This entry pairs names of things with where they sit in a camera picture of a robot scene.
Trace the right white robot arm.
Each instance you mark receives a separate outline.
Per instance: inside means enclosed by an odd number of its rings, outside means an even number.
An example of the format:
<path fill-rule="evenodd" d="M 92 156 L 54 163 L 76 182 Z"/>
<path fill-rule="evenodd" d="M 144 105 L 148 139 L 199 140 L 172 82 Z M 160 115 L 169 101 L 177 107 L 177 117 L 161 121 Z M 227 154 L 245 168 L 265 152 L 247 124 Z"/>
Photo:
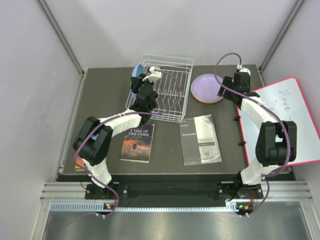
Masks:
<path fill-rule="evenodd" d="M 251 91 L 248 68 L 239 66 L 233 77 L 225 76 L 220 83 L 218 96 L 232 101 L 259 130 L 255 158 L 237 173 L 233 182 L 234 194 L 239 198 L 247 198 L 258 192 L 264 177 L 296 159 L 297 125 L 294 121 L 280 119 L 265 106 L 257 92 Z"/>

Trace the pink plate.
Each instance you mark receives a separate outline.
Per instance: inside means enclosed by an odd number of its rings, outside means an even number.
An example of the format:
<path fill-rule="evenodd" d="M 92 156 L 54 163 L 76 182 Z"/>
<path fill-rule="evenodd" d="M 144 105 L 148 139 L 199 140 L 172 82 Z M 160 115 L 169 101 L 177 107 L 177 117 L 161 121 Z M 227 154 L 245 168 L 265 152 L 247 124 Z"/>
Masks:
<path fill-rule="evenodd" d="M 217 103 L 219 101 L 221 101 L 223 98 L 222 97 L 218 97 L 218 98 L 215 98 L 213 100 L 204 100 L 204 99 L 201 99 L 201 98 L 198 98 L 198 97 L 194 97 L 197 101 L 201 102 L 201 103 L 204 103 L 204 104 L 214 104 L 214 103 Z"/>

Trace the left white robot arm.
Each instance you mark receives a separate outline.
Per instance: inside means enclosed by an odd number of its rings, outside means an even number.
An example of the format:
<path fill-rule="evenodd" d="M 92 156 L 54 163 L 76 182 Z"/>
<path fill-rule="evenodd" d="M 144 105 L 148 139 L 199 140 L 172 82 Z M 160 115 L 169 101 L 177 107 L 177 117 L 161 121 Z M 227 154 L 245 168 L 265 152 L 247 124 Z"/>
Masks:
<path fill-rule="evenodd" d="M 135 101 L 129 109 L 107 118 L 88 117 L 73 142 L 75 156 L 82 158 L 91 180 L 97 185 L 96 192 L 102 198 L 109 198 L 114 191 L 106 164 L 112 137 L 140 127 L 150 119 L 157 106 L 154 83 L 161 77 L 159 71 L 132 77 L 131 92 Z"/>

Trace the blue plate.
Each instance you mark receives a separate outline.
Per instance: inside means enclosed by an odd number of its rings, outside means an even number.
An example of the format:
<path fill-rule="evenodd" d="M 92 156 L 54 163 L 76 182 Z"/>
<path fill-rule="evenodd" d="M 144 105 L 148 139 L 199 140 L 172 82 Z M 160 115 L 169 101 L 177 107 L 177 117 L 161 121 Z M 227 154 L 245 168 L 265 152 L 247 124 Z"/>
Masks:
<path fill-rule="evenodd" d="M 132 74 L 131 74 L 131 96 L 132 99 L 135 101 L 137 99 L 137 94 L 140 85 L 143 83 L 143 78 L 145 77 L 145 70 L 141 64 L 138 64 L 134 67 Z"/>

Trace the white wire dish rack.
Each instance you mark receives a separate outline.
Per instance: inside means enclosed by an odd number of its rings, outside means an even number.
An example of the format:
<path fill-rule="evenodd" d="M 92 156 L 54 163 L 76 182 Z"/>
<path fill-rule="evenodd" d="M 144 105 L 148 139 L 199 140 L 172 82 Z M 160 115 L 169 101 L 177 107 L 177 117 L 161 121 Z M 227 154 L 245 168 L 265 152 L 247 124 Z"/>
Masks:
<path fill-rule="evenodd" d="M 154 90 L 158 93 L 157 108 L 154 113 L 164 112 L 163 115 L 152 115 L 151 119 L 180 123 L 185 115 L 188 104 L 191 75 L 194 60 L 188 57 L 167 56 L 145 53 L 142 55 L 140 65 L 144 71 L 152 66 L 157 66 L 166 73 L 154 84 Z"/>

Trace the purple plate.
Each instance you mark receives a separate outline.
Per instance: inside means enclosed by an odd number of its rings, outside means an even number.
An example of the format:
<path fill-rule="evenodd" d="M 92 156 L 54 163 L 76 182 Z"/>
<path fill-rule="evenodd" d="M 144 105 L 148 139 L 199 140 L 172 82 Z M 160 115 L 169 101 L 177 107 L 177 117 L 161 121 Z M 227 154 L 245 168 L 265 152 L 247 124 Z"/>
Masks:
<path fill-rule="evenodd" d="M 196 77 L 190 87 L 191 93 L 198 96 L 218 96 L 218 91 L 223 78 L 220 76 L 215 77 L 214 74 L 202 74 Z"/>

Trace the orange plate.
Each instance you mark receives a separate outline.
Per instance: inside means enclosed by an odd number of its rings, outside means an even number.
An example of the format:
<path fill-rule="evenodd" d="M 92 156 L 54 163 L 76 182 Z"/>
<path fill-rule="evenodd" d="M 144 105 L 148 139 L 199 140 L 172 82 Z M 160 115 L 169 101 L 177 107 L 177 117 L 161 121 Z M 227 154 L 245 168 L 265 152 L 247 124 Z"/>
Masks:
<path fill-rule="evenodd" d="M 192 92 L 192 96 L 199 102 L 201 103 L 205 103 L 205 104 L 213 104 L 213 103 L 217 103 L 220 100 L 222 100 L 223 98 L 217 95 L 212 95 L 212 96 L 199 96 L 195 93 Z"/>

